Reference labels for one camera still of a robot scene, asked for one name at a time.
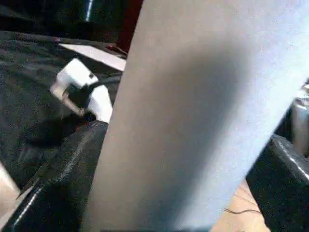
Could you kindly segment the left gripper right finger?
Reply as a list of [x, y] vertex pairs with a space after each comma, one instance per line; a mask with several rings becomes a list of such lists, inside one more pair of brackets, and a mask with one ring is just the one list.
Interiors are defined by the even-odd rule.
[[246, 181], [272, 232], [309, 230], [309, 161], [288, 140], [274, 134]]

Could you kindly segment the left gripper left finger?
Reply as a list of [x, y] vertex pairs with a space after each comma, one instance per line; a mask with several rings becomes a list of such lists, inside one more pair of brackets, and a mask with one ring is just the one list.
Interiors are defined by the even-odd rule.
[[66, 138], [4, 217], [4, 231], [79, 231], [107, 128], [96, 120]]

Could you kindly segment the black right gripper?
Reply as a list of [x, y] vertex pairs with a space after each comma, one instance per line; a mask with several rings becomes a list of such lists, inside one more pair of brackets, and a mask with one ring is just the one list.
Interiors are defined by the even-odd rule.
[[92, 113], [86, 113], [83, 116], [76, 114], [70, 114], [62, 118], [64, 127], [68, 130], [76, 130], [77, 128], [87, 125], [88, 123], [95, 121], [96, 116]]

